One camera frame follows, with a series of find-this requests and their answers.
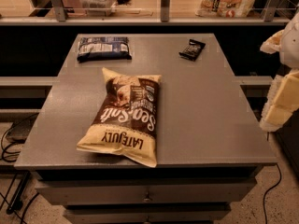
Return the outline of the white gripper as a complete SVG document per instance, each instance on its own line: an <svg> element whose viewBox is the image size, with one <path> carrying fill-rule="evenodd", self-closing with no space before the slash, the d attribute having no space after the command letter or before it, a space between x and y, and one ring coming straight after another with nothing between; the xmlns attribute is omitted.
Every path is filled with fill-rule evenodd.
<svg viewBox="0 0 299 224"><path fill-rule="evenodd" d="M285 77L276 75L263 106L261 129L265 132L277 131L292 116L290 111L296 111L298 108L299 71L290 72Z"/></svg>

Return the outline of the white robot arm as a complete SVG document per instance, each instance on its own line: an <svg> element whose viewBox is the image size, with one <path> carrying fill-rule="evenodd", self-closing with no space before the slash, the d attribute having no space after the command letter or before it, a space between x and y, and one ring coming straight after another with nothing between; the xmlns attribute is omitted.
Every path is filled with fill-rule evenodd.
<svg viewBox="0 0 299 224"><path fill-rule="evenodd" d="M264 41L260 51L278 52L282 71L286 72L272 80L260 120L262 130L275 132L299 109L299 14Z"/></svg>

